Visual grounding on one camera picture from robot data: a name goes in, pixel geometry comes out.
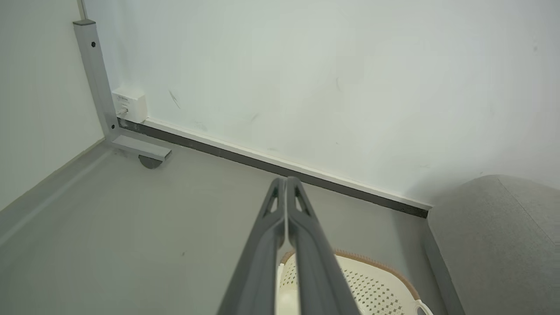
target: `floor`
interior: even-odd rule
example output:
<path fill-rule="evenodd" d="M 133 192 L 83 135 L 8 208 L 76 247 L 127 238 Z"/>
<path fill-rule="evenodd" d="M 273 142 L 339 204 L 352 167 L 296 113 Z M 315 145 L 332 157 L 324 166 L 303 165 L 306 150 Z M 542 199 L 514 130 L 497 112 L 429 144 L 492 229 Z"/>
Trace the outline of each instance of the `floor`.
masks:
<path fill-rule="evenodd" d="M 214 314 L 276 175 L 173 149 L 154 170 L 106 154 L 10 239 L 0 313 Z M 421 246 L 425 219 L 305 189 L 334 248 L 399 270 L 446 314 Z"/>

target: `perforated basket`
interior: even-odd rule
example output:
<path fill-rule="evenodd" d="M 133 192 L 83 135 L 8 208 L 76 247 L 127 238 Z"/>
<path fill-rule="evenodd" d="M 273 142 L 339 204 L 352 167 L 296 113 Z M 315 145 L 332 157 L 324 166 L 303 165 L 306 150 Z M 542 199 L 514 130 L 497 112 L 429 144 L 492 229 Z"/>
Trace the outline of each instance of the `perforated basket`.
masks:
<path fill-rule="evenodd" d="M 418 308 L 433 315 L 412 284 L 392 268 L 343 251 L 335 251 L 335 255 L 362 315 L 416 315 Z M 276 314 L 299 314 L 296 256 L 293 252 L 284 256 L 277 276 Z"/>

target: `gray sofa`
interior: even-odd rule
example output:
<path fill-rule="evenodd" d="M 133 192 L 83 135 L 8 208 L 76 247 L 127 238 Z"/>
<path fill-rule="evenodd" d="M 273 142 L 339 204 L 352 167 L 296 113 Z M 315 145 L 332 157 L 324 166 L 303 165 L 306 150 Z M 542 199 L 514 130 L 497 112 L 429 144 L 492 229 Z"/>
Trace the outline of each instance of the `gray sofa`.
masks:
<path fill-rule="evenodd" d="M 559 211 L 559 190 L 504 175 L 432 208 L 424 248 L 449 315 L 560 314 Z"/>

